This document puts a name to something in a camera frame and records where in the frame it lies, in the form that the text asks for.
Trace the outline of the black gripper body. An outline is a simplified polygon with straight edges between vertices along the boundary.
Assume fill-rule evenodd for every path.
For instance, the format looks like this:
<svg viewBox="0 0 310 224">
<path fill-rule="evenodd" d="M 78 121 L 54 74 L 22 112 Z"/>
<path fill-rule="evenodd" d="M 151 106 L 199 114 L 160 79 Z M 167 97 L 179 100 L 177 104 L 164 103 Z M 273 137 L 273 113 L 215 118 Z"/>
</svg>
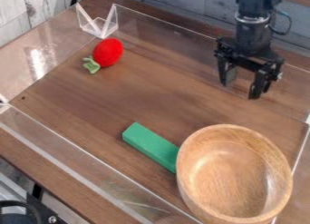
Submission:
<svg viewBox="0 0 310 224">
<path fill-rule="evenodd" d="M 267 46 L 253 54 L 243 53 L 232 37 L 217 37 L 215 39 L 216 49 L 213 56 L 225 58 L 236 67 L 256 73 L 264 66 L 268 69 L 271 81 L 277 81 L 281 76 L 280 66 L 284 63 L 283 57 Z"/>
</svg>

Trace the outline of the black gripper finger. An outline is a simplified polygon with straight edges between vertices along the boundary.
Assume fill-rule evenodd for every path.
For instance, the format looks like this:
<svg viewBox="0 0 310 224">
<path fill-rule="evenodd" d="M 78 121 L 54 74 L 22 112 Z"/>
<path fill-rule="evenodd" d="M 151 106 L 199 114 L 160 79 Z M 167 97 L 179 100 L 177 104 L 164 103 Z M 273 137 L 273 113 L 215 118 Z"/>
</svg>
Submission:
<svg viewBox="0 0 310 224">
<path fill-rule="evenodd" d="M 223 86 L 228 86 L 236 79 L 237 68 L 225 58 L 217 58 L 219 80 Z"/>
<path fill-rule="evenodd" d="M 260 98 L 260 95 L 265 93 L 271 84 L 269 73 L 259 70 L 255 73 L 253 81 L 249 87 L 248 99 L 255 100 Z"/>
</svg>

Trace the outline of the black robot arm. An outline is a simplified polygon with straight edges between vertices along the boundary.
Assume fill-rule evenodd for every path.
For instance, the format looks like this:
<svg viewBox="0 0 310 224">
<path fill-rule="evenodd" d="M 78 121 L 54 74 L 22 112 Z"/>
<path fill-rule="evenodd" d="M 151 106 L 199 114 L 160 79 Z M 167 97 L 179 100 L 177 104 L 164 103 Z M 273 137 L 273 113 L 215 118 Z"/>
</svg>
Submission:
<svg viewBox="0 0 310 224">
<path fill-rule="evenodd" d="M 253 72 L 248 99 L 255 100 L 268 91 L 281 75 L 284 59 L 271 49 L 272 34 L 285 35 L 291 17 L 276 9 L 281 0 L 236 0 L 235 37 L 217 37 L 213 56 L 219 80 L 227 86 L 236 78 L 237 67 Z"/>
</svg>

